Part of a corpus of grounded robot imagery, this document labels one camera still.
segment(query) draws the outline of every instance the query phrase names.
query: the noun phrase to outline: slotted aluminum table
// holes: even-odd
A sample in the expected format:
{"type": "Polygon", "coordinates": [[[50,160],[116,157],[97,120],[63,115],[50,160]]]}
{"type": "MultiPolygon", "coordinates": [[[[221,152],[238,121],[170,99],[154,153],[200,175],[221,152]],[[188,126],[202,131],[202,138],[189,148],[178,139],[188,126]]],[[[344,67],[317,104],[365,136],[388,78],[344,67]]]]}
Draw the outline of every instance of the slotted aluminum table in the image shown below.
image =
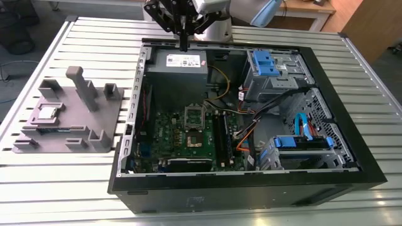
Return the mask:
{"type": "MultiPolygon", "coordinates": [[[[233,28],[237,42],[312,47],[389,182],[306,208],[136,215],[107,194],[114,154],[15,154],[13,143],[37,105],[43,78],[74,86],[82,66],[97,87],[117,83],[130,97],[141,39],[172,38],[154,22],[81,17],[66,22],[0,125],[0,224],[83,225],[396,225],[402,222],[401,106],[352,42],[336,33],[233,28]]],[[[120,122],[125,122],[129,100],[120,122]]],[[[124,134],[118,124],[116,144],[124,134]]]]}

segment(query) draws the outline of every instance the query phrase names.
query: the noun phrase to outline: metal case frame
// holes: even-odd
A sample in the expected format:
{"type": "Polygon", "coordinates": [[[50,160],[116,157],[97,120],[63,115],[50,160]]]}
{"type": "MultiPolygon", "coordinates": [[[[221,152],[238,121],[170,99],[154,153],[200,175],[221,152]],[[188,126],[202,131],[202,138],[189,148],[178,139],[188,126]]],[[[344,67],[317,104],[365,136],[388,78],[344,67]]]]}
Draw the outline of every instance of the metal case frame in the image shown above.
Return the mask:
{"type": "MultiPolygon", "coordinates": [[[[149,48],[153,45],[166,45],[173,48],[178,46],[177,40],[144,39],[144,42],[150,43],[145,44],[144,48],[149,48]]],[[[118,146],[109,193],[117,194],[134,212],[192,212],[319,205],[353,190],[369,189],[388,181],[312,48],[205,41],[193,41],[190,44],[190,49],[297,49],[314,77],[320,92],[333,114],[335,122],[345,137],[361,171],[285,174],[253,173],[250,175],[217,177],[189,176],[181,177],[181,179],[176,176],[120,177],[121,148],[118,146]]],[[[142,52],[140,55],[138,69],[142,69],[148,56],[142,52]]]]}

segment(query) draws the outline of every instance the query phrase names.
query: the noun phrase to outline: black cable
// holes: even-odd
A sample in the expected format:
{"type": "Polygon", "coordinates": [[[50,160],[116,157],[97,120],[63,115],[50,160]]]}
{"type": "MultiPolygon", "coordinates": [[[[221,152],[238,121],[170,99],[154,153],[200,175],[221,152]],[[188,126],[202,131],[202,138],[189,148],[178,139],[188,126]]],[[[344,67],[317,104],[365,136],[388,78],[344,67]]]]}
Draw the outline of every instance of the black cable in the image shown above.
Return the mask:
{"type": "Polygon", "coordinates": [[[253,121],[249,124],[249,126],[241,130],[237,135],[244,134],[261,120],[262,116],[261,114],[264,112],[268,112],[269,110],[272,110],[274,107],[277,107],[281,104],[281,99],[290,97],[292,95],[297,94],[297,93],[306,93],[313,87],[316,86],[308,86],[308,87],[302,87],[298,89],[292,89],[289,91],[286,91],[284,94],[278,95],[274,99],[272,99],[254,113],[253,115],[253,121]]]}
{"type": "Polygon", "coordinates": [[[5,100],[5,101],[0,102],[0,104],[9,103],[9,102],[15,101],[15,100],[17,100],[17,98],[14,98],[14,99],[11,99],[11,100],[5,100]]]}
{"type": "Polygon", "coordinates": [[[205,102],[208,102],[213,107],[216,107],[217,109],[225,111],[225,109],[222,107],[218,107],[217,104],[214,104],[210,100],[205,100],[205,102]]]}
{"type": "Polygon", "coordinates": [[[284,94],[278,95],[274,99],[272,99],[257,111],[256,114],[253,116],[253,119],[257,119],[257,117],[260,116],[260,114],[264,111],[268,111],[268,107],[270,106],[272,103],[278,102],[281,99],[290,97],[292,95],[297,94],[297,93],[306,93],[309,90],[312,90],[314,86],[308,86],[308,87],[302,87],[298,89],[292,89],[289,91],[286,91],[284,94]]]}
{"type": "Polygon", "coordinates": [[[226,107],[228,109],[232,108],[232,107],[228,105],[228,103],[225,102],[224,97],[220,98],[218,100],[224,103],[224,105],[225,105],[225,107],[226,107]]]}
{"type": "Polygon", "coordinates": [[[2,78],[2,82],[5,82],[5,83],[11,81],[11,80],[5,79],[5,77],[3,77],[3,67],[2,67],[2,65],[0,65],[0,78],[2,78]]]}

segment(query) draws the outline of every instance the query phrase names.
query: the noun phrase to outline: cable on floor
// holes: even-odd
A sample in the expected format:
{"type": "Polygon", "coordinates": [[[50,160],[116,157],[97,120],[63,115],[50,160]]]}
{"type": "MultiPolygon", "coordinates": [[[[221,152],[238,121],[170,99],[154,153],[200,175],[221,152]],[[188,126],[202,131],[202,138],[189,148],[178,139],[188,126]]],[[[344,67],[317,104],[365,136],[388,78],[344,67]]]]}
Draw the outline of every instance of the cable on floor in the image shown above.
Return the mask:
{"type": "Polygon", "coordinates": [[[7,65],[11,65],[11,64],[15,64],[15,63],[37,63],[37,64],[39,64],[39,61],[35,61],[35,60],[15,60],[15,61],[10,61],[7,63],[0,64],[0,78],[2,78],[2,81],[5,83],[10,82],[10,80],[5,79],[5,77],[3,77],[3,67],[7,66],[7,65]]]}
{"type": "Polygon", "coordinates": [[[9,102],[15,101],[15,100],[17,100],[17,98],[14,98],[11,100],[5,100],[5,101],[0,102],[0,104],[9,103],[9,102]]]}

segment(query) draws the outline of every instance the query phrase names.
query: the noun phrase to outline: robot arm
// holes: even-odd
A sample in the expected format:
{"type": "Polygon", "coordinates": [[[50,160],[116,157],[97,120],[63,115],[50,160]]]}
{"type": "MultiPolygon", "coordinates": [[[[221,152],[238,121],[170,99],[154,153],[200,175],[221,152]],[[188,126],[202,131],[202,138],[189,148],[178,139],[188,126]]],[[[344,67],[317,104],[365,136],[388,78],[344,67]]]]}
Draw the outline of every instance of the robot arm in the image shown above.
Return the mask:
{"type": "Polygon", "coordinates": [[[234,16],[265,27],[282,0],[148,0],[145,10],[166,32],[180,36],[181,51],[188,52],[189,37],[202,34],[218,20],[234,16]]]}

